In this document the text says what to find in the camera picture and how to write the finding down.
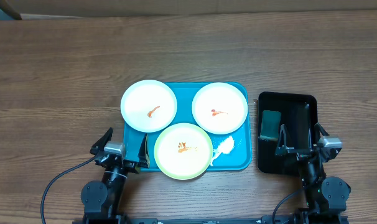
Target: wood grain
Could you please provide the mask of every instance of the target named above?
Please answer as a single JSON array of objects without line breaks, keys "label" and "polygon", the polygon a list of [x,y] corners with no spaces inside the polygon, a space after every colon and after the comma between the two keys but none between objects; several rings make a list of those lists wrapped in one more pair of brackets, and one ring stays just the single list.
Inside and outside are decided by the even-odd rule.
[{"label": "wood grain", "polygon": [[[242,83],[253,138],[262,91],[314,95],[319,121],[344,143],[325,170],[352,187],[345,214],[377,223],[377,11],[0,22],[0,223],[40,223],[48,182],[88,159],[110,126],[122,140],[119,102],[142,79]],[[240,172],[130,175],[120,209],[162,219],[271,214],[299,183],[258,171],[255,145]],[[47,222],[81,218],[81,188],[102,173],[91,164],[58,180]],[[302,206],[290,200],[279,213]]]}]

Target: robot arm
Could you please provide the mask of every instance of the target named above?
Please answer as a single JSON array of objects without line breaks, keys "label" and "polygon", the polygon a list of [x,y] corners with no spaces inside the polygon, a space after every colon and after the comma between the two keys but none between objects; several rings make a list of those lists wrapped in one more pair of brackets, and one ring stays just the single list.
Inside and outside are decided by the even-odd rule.
[{"label": "robot arm", "polygon": [[298,164],[308,208],[298,208],[293,215],[276,216],[278,207],[297,191],[282,200],[273,212],[262,218],[216,219],[216,220],[157,220],[156,218],[129,219],[126,214],[118,213],[119,200],[130,172],[138,174],[140,169],[148,167],[147,135],[139,150],[139,161],[125,159],[123,143],[111,141],[112,128],[94,144],[91,153],[95,155],[97,165],[105,168],[102,181],[87,183],[81,192],[85,214],[81,222],[73,224],[348,224],[347,217],[340,213],[346,210],[346,200],[350,186],[338,177],[327,177],[323,162],[334,159],[342,149],[339,138],[329,136],[317,123],[319,141],[311,149],[289,147],[290,138],[285,124],[281,126],[276,149],[276,156],[284,156],[286,165]]}]

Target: plate rim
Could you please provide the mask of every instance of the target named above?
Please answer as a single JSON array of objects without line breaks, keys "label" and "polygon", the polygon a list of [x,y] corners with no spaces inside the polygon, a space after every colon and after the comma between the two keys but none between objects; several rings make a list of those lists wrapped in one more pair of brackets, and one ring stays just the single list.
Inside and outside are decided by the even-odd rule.
[{"label": "plate rim", "polygon": [[[198,97],[200,97],[201,92],[203,92],[203,91],[205,91],[205,90],[211,88],[211,87],[212,87],[211,85],[224,85],[224,86],[228,86],[228,88],[230,88],[230,89],[232,89],[233,91],[237,92],[238,95],[240,96],[240,98],[241,98],[244,102],[246,102],[246,103],[244,104],[245,109],[244,109],[244,116],[243,116],[243,119],[240,121],[240,125],[237,126],[235,129],[229,130],[229,131],[227,131],[227,132],[226,132],[226,131],[220,131],[220,132],[216,131],[216,132],[214,132],[214,131],[212,131],[212,130],[206,128],[206,127],[204,127],[202,124],[200,124],[200,123],[198,122],[197,116],[196,116],[195,113],[194,113],[194,104],[197,102]],[[197,91],[197,93],[195,94],[195,96],[194,96],[194,98],[193,98],[192,104],[191,104],[191,112],[192,112],[192,114],[193,114],[193,117],[194,117],[195,122],[196,122],[196,123],[202,128],[202,129],[204,129],[205,131],[208,131],[209,133],[212,133],[212,134],[230,134],[230,133],[236,131],[237,129],[239,129],[239,128],[245,123],[246,117],[248,116],[248,102],[246,101],[246,98],[245,98],[244,94],[243,94],[243,93],[242,93],[237,87],[235,87],[235,86],[233,86],[233,85],[231,85],[231,84],[229,84],[229,83],[224,83],[224,82],[214,82],[214,83],[209,83],[209,84],[203,86],[199,91]]]},{"label": "plate rim", "polygon": [[[138,128],[137,126],[133,125],[128,119],[125,119],[127,114],[126,114],[126,110],[122,107],[122,105],[125,103],[126,98],[128,97],[129,93],[134,90],[135,87],[137,87],[139,85],[146,84],[146,83],[156,83],[157,85],[164,87],[172,95],[172,98],[173,98],[173,101],[174,101],[174,105],[175,105],[174,115],[171,117],[171,119],[165,125],[161,126],[161,128],[158,128],[158,129],[151,130],[151,129],[146,129],[146,128]],[[138,81],[136,83],[133,83],[131,86],[128,87],[128,89],[126,89],[126,91],[122,95],[121,104],[120,104],[119,107],[120,107],[120,110],[121,110],[122,118],[124,119],[124,121],[130,127],[132,127],[133,129],[135,129],[137,131],[143,132],[143,133],[154,133],[154,132],[160,131],[160,130],[168,127],[168,125],[170,125],[171,122],[174,120],[174,118],[176,117],[176,113],[177,113],[177,99],[176,99],[175,93],[165,83],[160,82],[158,80],[141,80],[141,81]]]},{"label": "plate rim", "polygon": [[[205,166],[200,171],[196,172],[195,174],[190,175],[190,176],[186,176],[186,177],[182,177],[181,175],[171,174],[169,171],[167,171],[165,169],[165,167],[162,166],[162,164],[161,164],[161,162],[159,161],[159,158],[158,158],[158,150],[159,150],[159,144],[160,144],[161,139],[165,135],[169,134],[171,131],[173,131],[177,128],[180,128],[181,126],[191,126],[191,128],[196,129],[197,131],[202,133],[202,135],[207,139],[208,145],[210,146],[209,147],[210,148],[210,156],[209,156],[208,161],[205,164]],[[189,179],[196,178],[199,175],[203,174],[207,170],[207,168],[209,167],[209,165],[211,163],[212,156],[213,156],[213,144],[212,144],[212,140],[209,137],[208,133],[206,131],[204,131],[201,127],[199,127],[195,124],[190,124],[190,123],[179,123],[179,124],[174,124],[172,126],[169,126],[168,128],[166,128],[165,130],[163,130],[160,133],[160,135],[158,136],[156,143],[154,145],[154,159],[156,160],[156,164],[157,164],[158,168],[161,170],[161,172],[163,172],[168,177],[173,178],[173,179],[177,179],[177,180],[189,180]]]}]

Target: white plastic plate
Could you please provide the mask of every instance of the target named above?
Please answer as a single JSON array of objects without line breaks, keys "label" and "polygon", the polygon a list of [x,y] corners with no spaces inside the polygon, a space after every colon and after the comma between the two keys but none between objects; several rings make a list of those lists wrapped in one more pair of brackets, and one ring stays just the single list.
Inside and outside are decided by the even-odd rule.
[{"label": "white plastic plate", "polygon": [[131,85],[121,100],[121,114],[125,122],[144,133],[164,129],[175,118],[176,111],[174,92],[155,80],[143,80]]},{"label": "white plastic plate", "polygon": [[178,180],[192,179],[202,174],[208,168],[212,154],[209,135],[200,127],[188,123],[165,129],[154,147],[159,169]]},{"label": "white plastic plate", "polygon": [[243,125],[248,103],[234,86],[211,83],[194,96],[192,113],[197,124],[209,133],[228,134]]}]

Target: black container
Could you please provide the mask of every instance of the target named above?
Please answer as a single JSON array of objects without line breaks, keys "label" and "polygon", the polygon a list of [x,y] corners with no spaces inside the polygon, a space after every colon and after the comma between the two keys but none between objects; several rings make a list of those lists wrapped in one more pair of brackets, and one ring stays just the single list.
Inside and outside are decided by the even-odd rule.
[{"label": "black container", "polygon": [[317,101],[311,95],[263,92],[258,99],[258,168],[271,174],[299,176],[298,168],[285,165],[283,157],[274,155],[277,141],[260,139],[263,111],[281,113],[295,149],[308,149],[316,143],[314,124],[317,123]]}]

